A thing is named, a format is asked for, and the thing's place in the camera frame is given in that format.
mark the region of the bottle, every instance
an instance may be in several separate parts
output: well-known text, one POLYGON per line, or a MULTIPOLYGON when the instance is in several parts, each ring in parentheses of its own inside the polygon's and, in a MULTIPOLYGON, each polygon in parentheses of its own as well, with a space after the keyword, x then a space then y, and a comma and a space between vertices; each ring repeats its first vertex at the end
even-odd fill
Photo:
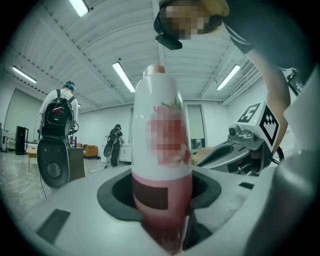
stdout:
POLYGON ((132 187, 145 230, 177 253, 192 197, 191 151, 177 82, 161 65, 148 66, 136 87, 132 187))

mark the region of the bottle cap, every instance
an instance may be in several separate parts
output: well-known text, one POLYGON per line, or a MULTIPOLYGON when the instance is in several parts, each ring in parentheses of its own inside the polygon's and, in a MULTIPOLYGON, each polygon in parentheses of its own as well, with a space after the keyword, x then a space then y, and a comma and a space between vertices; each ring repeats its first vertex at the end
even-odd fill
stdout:
POLYGON ((152 64, 144 70, 143 77, 145 78, 155 73, 165 74, 166 73, 165 67, 159 64, 152 64))

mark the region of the black backpack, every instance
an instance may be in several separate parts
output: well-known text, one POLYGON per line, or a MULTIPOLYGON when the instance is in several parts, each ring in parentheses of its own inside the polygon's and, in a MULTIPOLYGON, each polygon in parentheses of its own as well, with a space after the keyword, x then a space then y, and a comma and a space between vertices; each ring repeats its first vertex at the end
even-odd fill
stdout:
POLYGON ((73 124, 74 113, 71 103, 75 97, 72 96, 69 100, 61 98, 59 89, 56 90, 56 94, 57 98, 53 99, 45 110, 41 135, 64 139, 68 136, 73 124))
POLYGON ((113 145, 115 143, 117 143, 117 135, 115 133, 115 131, 112 130, 112 132, 110 133, 107 143, 110 145, 113 145))

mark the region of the fluorescent light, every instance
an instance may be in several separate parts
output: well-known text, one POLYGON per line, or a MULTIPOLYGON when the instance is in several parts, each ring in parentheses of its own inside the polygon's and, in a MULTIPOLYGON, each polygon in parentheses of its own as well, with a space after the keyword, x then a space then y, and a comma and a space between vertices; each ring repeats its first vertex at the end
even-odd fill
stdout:
POLYGON ((217 90, 220 91, 225 85, 230 81, 231 78, 238 72, 241 67, 239 65, 235 65, 231 72, 227 75, 227 77, 222 81, 222 83, 218 86, 217 90))
POLYGON ((88 12, 88 8, 82 0, 69 0, 69 2, 80 17, 88 12))
POLYGON ((17 72, 18 74, 20 74, 21 76, 23 76, 24 78, 28 79, 29 81, 31 81, 32 83, 36 84, 37 81, 34 80, 33 78, 31 78, 30 76, 28 76, 26 73, 22 72, 20 69, 16 68, 15 66, 13 66, 13 70, 15 72, 17 72))
POLYGON ((133 85, 131 84, 129 78, 127 77, 127 75, 126 75, 124 69, 122 68, 122 66, 120 65, 120 63, 119 62, 114 63, 114 64, 112 64, 112 67, 118 73, 119 77, 122 79, 125 86, 128 87, 129 91, 134 93, 136 90, 133 87, 133 85))

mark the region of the robotic arm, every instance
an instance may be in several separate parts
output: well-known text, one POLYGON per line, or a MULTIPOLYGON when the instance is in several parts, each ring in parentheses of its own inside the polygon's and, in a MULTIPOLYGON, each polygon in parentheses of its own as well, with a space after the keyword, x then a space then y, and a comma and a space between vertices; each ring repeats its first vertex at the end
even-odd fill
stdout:
POLYGON ((259 175, 273 161, 272 152, 279 130, 280 124, 265 101, 249 105, 229 127, 227 141, 215 147, 197 166, 227 173, 259 175))

